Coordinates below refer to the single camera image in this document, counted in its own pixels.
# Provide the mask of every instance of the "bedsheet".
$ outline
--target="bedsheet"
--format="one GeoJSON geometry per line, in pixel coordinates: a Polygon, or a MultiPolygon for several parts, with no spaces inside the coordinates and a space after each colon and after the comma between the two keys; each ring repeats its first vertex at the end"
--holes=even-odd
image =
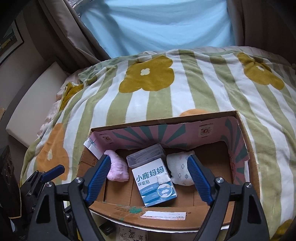
{"type": "Polygon", "coordinates": [[[295,70],[282,57],[254,48],[210,49],[147,51],[79,74],[84,88],[29,147],[22,182],[34,170],[58,164],[65,173],[55,183],[73,180],[90,128],[238,110],[254,149],[273,235],[296,210],[295,70]]]}
{"type": "Polygon", "coordinates": [[[61,86],[59,92],[56,94],[56,102],[53,103],[52,107],[50,108],[49,112],[47,113],[47,116],[44,120],[43,125],[40,127],[40,130],[37,132],[37,136],[39,137],[42,132],[44,132],[47,129],[47,125],[53,120],[53,118],[57,115],[60,106],[61,106],[61,100],[62,100],[62,95],[65,92],[66,88],[67,88],[67,84],[68,83],[72,83],[72,85],[79,85],[80,84],[80,80],[78,78],[78,74],[81,73],[82,71],[84,71],[86,68],[84,69],[79,69],[77,71],[75,71],[73,74],[71,74],[70,76],[68,76],[65,80],[65,82],[63,83],[63,85],[61,86]]]}

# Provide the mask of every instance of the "white label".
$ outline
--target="white label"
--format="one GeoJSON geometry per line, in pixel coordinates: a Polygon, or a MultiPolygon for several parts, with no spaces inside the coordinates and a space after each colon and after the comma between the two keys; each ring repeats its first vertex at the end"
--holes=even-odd
{"type": "Polygon", "coordinates": [[[249,164],[248,161],[244,162],[244,178],[246,182],[250,182],[249,164]]]}
{"type": "Polygon", "coordinates": [[[95,157],[99,160],[103,153],[101,153],[97,147],[96,144],[91,140],[91,138],[88,138],[85,142],[84,145],[87,149],[89,149],[94,155],[95,157]]]}
{"type": "Polygon", "coordinates": [[[141,218],[161,219],[161,220],[185,220],[186,212],[157,212],[146,211],[141,218]]]}

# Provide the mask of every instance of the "blue gripper pad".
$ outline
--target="blue gripper pad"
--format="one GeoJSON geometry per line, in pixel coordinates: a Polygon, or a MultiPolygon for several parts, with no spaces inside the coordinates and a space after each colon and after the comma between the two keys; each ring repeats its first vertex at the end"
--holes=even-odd
{"type": "Polygon", "coordinates": [[[192,156],[187,159],[187,168],[202,201],[211,205],[214,201],[211,195],[211,186],[192,156]]]}
{"type": "Polygon", "coordinates": [[[111,159],[109,156],[106,156],[104,160],[101,162],[95,174],[93,175],[91,181],[89,182],[89,185],[87,188],[87,196],[85,198],[85,201],[88,204],[93,203],[98,197],[98,194],[104,182],[106,181],[110,168],[111,168],[111,159]]]}
{"type": "Polygon", "coordinates": [[[65,168],[63,165],[57,165],[56,167],[50,169],[48,172],[42,174],[41,181],[42,182],[49,182],[59,175],[62,175],[65,172],[65,168]]]}

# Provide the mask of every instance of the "picture frame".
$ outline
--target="picture frame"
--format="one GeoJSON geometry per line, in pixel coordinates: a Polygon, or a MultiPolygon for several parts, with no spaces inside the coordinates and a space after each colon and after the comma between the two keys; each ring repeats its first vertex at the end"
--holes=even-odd
{"type": "Polygon", "coordinates": [[[0,39],[0,65],[23,43],[24,40],[14,20],[4,37],[0,39]]]}

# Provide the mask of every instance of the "metal screw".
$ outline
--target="metal screw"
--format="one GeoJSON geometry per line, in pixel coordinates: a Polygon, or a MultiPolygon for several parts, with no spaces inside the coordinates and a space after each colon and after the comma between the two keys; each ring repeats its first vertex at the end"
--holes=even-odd
{"type": "Polygon", "coordinates": [[[216,182],[217,182],[217,183],[223,183],[223,182],[224,182],[224,179],[221,178],[221,177],[217,177],[217,178],[216,178],[216,182]]]}
{"type": "Polygon", "coordinates": [[[50,188],[51,186],[52,186],[52,182],[47,182],[47,183],[45,183],[45,186],[47,187],[47,188],[50,188]]]}
{"type": "Polygon", "coordinates": [[[82,177],[77,177],[77,178],[74,179],[74,181],[76,183],[81,183],[82,182],[82,177]]]}
{"type": "Polygon", "coordinates": [[[65,216],[68,221],[71,221],[72,216],[70,214],[66,213],[65,216]]]}
{"type": "Polygon", "coordinates": [[[251,188],[252,187],[252,184],[251,183],[246,183],[246,187],[247,188],[251,188]]]}

